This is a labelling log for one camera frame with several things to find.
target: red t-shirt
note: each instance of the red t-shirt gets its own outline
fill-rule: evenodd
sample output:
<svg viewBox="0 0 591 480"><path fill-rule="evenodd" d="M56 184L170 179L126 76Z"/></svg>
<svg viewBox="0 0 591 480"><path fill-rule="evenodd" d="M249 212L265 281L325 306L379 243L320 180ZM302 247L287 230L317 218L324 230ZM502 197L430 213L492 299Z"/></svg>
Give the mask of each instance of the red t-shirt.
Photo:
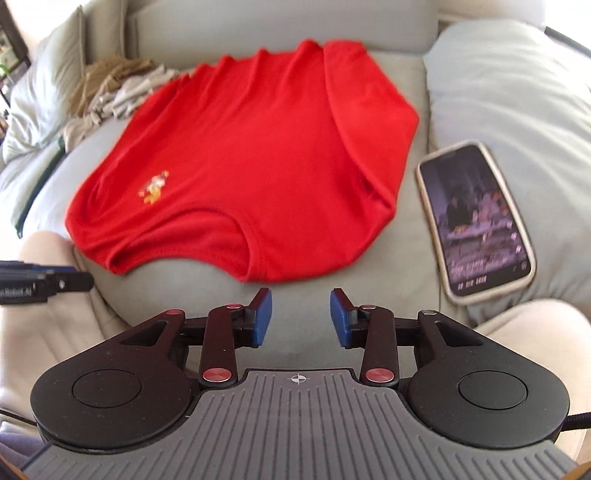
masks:
<svg viewBox="0 0 591 480"><path fill-rule="evenodd" d="M146 101L66 226L117 274L170 257L241 281L329 273L394 217L417 124L360 43L226 56Z"/></svg>

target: video on screen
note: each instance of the video on screen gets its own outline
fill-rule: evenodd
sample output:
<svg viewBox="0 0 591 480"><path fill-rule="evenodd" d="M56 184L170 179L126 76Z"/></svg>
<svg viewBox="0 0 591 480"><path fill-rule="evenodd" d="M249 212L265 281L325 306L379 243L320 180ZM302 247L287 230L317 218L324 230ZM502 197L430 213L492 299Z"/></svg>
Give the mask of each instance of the video on screen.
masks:
<svg viewBox="0 0 591 480"><path fill-rule="evenodd" d="M421 165L450 283L486 282L488 273L528 268L521 235L480 149L468 145Z"/></svg>

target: light gray pillow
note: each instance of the light gray pillow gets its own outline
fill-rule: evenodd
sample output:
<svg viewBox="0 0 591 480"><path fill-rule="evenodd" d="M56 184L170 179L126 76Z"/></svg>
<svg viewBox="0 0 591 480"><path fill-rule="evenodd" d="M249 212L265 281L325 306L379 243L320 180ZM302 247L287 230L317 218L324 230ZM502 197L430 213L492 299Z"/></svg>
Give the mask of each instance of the light gray pillow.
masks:
<svg viewBox="0 0 591 480"><path fill-rule="evenodd" d="M86 17L86 63L111 55L125 57L127 0L92 0L83 11Z"/></svg>
<svg viewBox="0 0 591 480"><path fill-rule="evenodd" d="M11 95L10 127L3 144L6 163L43 148L67 121L69 99L85 65L82 8L57 27Z"/></svg>
<svg viewBox="0 0 591 480"><path fill-rule="evenodd" d="M478 323L543 298L591 318L591 92L555 48L534 27L475 20L447 29L424 58L437 146L489 148L537 259L529 287L468 308Z"/></svg>

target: phone case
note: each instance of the phone case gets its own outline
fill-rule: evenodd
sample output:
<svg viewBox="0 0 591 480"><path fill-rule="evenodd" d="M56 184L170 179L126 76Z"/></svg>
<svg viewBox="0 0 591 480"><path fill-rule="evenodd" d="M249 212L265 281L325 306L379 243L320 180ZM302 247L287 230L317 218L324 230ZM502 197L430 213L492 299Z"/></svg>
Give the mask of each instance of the phone case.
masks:
<svg viewBox="0 0 591 480"><path fill-rule="evenodd" d="M429 202L429 198L427 195L427 187L426 187L423 177L421 175L420 167L425 162L428 162L434 158L437 158L440 155L443 155L445 153L457 150L461 147L465 147L466 145L475 145L478 147L478 149L480 149L480 151L482 152L482 155L484 156L486 162L488 163L488 166L491 169L492 174L494 175L497 183L499 184L499 188L501 189L501 192L505 196L507 206L509 207L511 214L513 215L515 225L517 226L519 234L521 235L521 240L522 240L523 245L525 247L525 251L527 252L527 256L530 259L531 271L526 277L519 278L517 280L508 282L504 285L492 287L492 288L489 288L488 290L473 293L473 294L467 295L465 297L459 297L459 296L455 295L454 292L452 292L451 287L450 287L449 275L447 273L447 266L445 263L445 256L443 253L443 247L441 245L441 241L440 241L440 238L438 235L438 230L437 230L437 221L435 219L435 215L434 215L433 210L431 208L431 203ZM525 226L523 224L523 221L521 220L521 217L519 215L519 211L517 209L517 206L515 205L515 202L513 201L513 197L511 196L509 189L507 188L507 185L505 183L505 179L503 178L501 171L499 170L499 168L497 168L495 162L493 161L491 155L489 154L487 148L484 146L483 143L481 143L477 140L467 140L467 141L457 143L455 145L451 145L450 147L447 147L447 148L442 148L434 153L431 153L428 156L426 156L423 160L421 160L420 164L417 166L416 175L417 175L417 181L418 181L418 188L419 188L419 191L421 194L421 200L423 202L423 207L425 208L425 213L427 215L427 220L429 222L429 227L431 230L431 237L433 238L433 244L435 245L435 250L437 252L437 263L439 264L439 273L441 275L441 281L443 282L445 292L446 292L448 298L453 303L455 303L457 305L470 305L470 304L477 303L480 301L490 300L495 297L499 297L501 295L505 295L505 294L511 293L516 290L520 290L521 288L525 288L527 285L529 285L529 283L531 283L531 281L535 275L536 263L535 263L534 251L531 248L530 239L527 235L527 231L525 230Z"/></svg>

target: beige cloth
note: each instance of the beige cloth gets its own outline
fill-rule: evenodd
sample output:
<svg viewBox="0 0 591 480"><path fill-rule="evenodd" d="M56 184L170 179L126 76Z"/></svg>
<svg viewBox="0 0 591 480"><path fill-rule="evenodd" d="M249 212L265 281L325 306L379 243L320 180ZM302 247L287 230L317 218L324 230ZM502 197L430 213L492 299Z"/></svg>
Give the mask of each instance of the beige cloth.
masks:
<svg viewBox="0 0 591 480"><path fill-rule="evenodd" d="M72 244L55 233L31 235L19 258L85 270ZM96 289L55 296L47 304L0 307L0 408L33 419L29 396L44 371L126 328ZM574 307L557 300L531 301L477 331L554 372L569 391L571 413L591 411L591 325ZM38 435L33 427L0 419L3 432ZM576 459L584 434L562 433L556 445Z"/></svg>
<svg viewBox="0 0 591 480"><path fill-rule="evenodd" d="M85 270L74 257L73 245L51 232L28 237L18 259ZM127 328L96 288L63 293L47 303L0 307L0 408L32 420L29 396L43 372ZM29 425L2 416L0 421L2 432L38 436Z"/></svg>
<svg viewBox="0 0 591 480"><path fill-rule="evenodd" d="M127 78L142 75L154 68L152 60L130 60L118 55L112 55L88 65L72 93L68 114L84 116L93 98L114 92Z"/></svg>
<svg viewBox="0 0 591 480"><path fill-rule="evenodd" d="M160 65L151 72L127 78L116 91L99 91L90 101L84 116L72 118L61 131L66 153L70 153L86 137L92 135L105 119L112 116L129 118L149 95L176 78L179 73L178 70Z"/></svg>
<svg viewBox="0 0 591 480"><path fill-rule="evenodd" d="M517 305L480 325L477 332L546 367L559 377L570 396L569 414L591 411L591 325L573 306L559 300ZM556 445L577 458L584 430L564 432Z"/></svg>

